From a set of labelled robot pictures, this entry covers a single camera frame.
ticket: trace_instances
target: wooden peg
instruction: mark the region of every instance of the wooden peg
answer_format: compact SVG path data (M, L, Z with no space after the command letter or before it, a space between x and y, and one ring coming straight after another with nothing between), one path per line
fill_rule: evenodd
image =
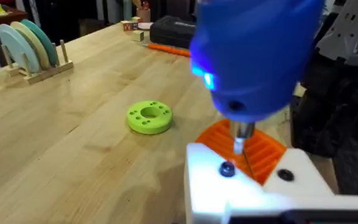
M6 63L9 65L9 68L13 68L11 57L9 56L9 54L7 52L7 47L3 44L1 45L1 47L2 47L2 51L4 52Z
M56 50L56 44L55 43L52 43L53 45L53 48L55 49L55 54L56 54L56 58L57 58L57 66L60 66L60 61L59 61L59 55L57 54L57 50Z
M65 62L68 63L66 46L65 46L65 42L63 40L60 40L60 47L62 48L63 57L65 58Z
M23 60L23 63L24 63L24 70L25 70L25 72L27 72L27 76L31 77L32 74L31 74L31 71L30 71L30 68L29 68L29 63L27 61L27 57L25 56L24 53L21 53L21 56L22 56L22 60Z

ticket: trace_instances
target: orange pen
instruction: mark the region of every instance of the orange pen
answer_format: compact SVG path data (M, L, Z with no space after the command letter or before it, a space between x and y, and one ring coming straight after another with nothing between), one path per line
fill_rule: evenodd
M161 51L168 52L171 54L177 54L177 55L190 57L190 52L188 50L177 49L174 47L169 47L169 46L160 45L160 44L147 44L147 47L150 49L161 50Z

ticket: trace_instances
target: green disc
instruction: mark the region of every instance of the green disc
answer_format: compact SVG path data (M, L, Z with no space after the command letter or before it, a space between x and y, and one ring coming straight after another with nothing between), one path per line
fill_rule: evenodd
M138 133L159 134L171 126L172 110L157 101L138 102L128 109L127 122Z

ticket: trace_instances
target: metal shaft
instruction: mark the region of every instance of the metal shaft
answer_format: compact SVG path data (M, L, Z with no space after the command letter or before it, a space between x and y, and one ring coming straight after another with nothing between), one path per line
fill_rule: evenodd
M231 121L231 132L234 138L234 153L242 154L244 141L254 134L255 123Z

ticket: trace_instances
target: black screw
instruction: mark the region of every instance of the black screw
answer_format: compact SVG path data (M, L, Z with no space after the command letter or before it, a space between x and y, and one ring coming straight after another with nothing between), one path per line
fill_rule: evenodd
M280 169L277 171L277 175L279 178L285 180L285 181L293 181L295 179L295 176L293 173L287 169Z
M243 110L245 108L245 106L241 102L232 101L229 103L229 108L230 108L230 110L233 110L233 111L240 111L240 110Z
M236 174L233 163L228 161L222 163L219 171L224 177L232 177L234 174Z

